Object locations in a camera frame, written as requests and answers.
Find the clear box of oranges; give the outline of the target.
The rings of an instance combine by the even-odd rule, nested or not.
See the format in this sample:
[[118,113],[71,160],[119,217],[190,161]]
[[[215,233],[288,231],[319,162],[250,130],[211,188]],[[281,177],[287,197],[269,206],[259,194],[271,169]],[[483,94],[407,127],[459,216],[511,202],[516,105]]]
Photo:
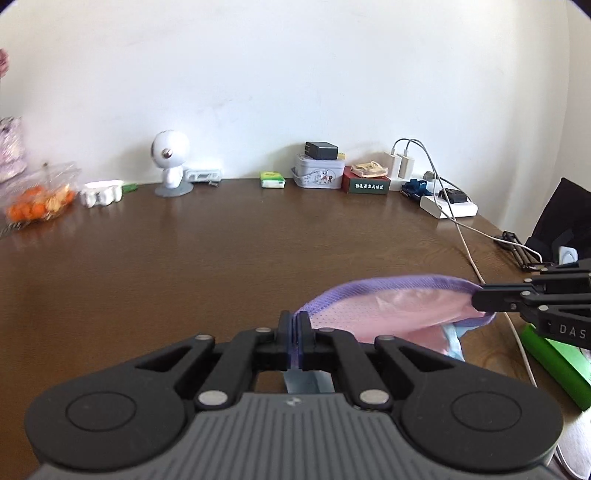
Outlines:
[[75,163],[44,164],[1,186],[1,213],[8,226],[23,227],[63,214],[79,192]]

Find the black power adapter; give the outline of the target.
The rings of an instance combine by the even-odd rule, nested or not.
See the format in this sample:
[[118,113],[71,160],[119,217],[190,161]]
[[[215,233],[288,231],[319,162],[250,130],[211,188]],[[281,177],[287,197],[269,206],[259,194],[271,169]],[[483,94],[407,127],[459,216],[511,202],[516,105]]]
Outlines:
[[315,160],[337,160],[339,158],[339,147],[329,142],[304,143],[304,154]]

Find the green object at edge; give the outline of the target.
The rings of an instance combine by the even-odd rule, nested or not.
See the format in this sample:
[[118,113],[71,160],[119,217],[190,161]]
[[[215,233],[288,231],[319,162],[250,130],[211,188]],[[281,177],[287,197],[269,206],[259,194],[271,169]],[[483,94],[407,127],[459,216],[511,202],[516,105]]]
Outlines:
[[582,410],[590,408],[590,359],[575,346],[539,336],[532,325],[520,333],[525,349]]

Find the white power strip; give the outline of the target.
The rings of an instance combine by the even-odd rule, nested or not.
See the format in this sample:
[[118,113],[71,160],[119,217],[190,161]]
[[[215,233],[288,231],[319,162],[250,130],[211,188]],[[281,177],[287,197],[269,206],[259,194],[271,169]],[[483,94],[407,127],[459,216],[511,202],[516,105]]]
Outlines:
[[423,196],[420,207],[438,220],[453,217],[472,218],[478,215],[478,206],[471,201],[448,204],[443,198]]

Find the pink blue mesh vest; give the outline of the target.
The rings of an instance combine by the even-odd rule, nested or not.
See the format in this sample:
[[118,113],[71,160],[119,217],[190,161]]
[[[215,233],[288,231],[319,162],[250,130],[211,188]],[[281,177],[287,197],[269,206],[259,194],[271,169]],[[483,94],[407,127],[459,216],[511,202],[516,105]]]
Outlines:
[[392,335],[463,360],[460,338],[495,318],[473,307],[479,290],[444,275],[370,278],[329,289],[298,310],[308,313],[312,328],[344,330],[361,343]]

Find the white phone stand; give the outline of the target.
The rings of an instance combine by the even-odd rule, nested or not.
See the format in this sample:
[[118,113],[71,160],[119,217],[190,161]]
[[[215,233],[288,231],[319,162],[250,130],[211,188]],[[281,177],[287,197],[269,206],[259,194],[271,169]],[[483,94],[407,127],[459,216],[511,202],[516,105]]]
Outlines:
[[579,260],[578,252],[573,247],[560,246],[558,249],[558,263],[560,265],[567,265],[576,263]]

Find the white flat remote device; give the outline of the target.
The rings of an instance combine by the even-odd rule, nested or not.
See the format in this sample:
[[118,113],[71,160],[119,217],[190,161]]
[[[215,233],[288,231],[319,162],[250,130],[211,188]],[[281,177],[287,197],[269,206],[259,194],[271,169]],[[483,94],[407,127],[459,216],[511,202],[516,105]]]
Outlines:
[[187,169],[184,179],[189,183],[219,184],[222,180],[221,170]]

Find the lavender textured vase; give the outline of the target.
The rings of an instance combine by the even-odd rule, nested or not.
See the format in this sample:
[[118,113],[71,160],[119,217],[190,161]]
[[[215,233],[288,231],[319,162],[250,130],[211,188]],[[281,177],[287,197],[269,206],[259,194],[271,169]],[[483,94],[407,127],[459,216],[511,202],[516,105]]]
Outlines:
[[16,117],[1,119],[0,183],[5,183],[27,169],[21,120]]

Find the dried pink flower bouquet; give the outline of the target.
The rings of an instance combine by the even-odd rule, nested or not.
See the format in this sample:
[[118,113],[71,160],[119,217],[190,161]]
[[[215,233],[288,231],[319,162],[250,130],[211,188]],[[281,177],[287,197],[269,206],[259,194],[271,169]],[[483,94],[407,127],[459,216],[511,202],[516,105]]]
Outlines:
[[4,49],[0,49],[0,78],[3,78],[10,66],[10,59],[8,53]]

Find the green white small box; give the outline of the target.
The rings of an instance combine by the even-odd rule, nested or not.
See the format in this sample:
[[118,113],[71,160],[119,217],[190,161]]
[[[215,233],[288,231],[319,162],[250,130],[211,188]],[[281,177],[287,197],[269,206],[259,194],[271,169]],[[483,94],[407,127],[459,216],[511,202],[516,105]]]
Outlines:
[[286,186],[286,178],[278,172],[262,172],[259,174],[259,181],[263,189],[283,189]]

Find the white illustrated tin box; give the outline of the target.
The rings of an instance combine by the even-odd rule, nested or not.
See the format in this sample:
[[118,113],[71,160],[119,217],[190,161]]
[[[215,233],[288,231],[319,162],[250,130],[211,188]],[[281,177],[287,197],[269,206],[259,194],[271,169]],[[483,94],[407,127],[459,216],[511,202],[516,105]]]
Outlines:
[[291,174],[301,188],[339,190],[345,166],[342,160],[317,160],[300,154],[295,157]]

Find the dark green labelled box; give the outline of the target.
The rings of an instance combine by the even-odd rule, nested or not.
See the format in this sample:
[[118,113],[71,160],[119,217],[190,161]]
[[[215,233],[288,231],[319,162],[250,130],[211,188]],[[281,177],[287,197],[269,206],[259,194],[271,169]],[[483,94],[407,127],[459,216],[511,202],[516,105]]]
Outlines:
[[342,190],[349,194],[387,195],[391,180],[387,176],[361,177],[347,166],[342,174]]

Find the snack packet on box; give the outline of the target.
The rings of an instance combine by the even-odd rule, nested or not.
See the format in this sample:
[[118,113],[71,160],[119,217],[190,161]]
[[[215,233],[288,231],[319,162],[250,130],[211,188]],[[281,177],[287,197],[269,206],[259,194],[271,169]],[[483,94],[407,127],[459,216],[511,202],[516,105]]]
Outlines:
[[351,172],[360,178],[381,178],[389,173],[389,169],[376,161],[353,164]]

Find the black binder clips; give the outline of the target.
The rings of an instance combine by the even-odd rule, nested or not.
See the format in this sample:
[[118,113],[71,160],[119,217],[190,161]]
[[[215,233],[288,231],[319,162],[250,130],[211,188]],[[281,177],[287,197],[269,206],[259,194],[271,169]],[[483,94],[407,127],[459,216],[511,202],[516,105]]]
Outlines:
[[500,236],[494,238],[494,243],[509,252],[523,272],[539,272],[552,265],[551,262],[544,261],[530,247],[524,245],[514,232],[503,231]]

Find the white wall charger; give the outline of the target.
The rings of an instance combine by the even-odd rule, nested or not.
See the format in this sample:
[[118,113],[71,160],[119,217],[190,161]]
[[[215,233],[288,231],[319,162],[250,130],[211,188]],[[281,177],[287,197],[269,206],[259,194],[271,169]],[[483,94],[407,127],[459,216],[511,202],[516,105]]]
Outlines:
[[384,155],[385,167],[391,180],[410,180],[414,170],[415,160],[403,154]]

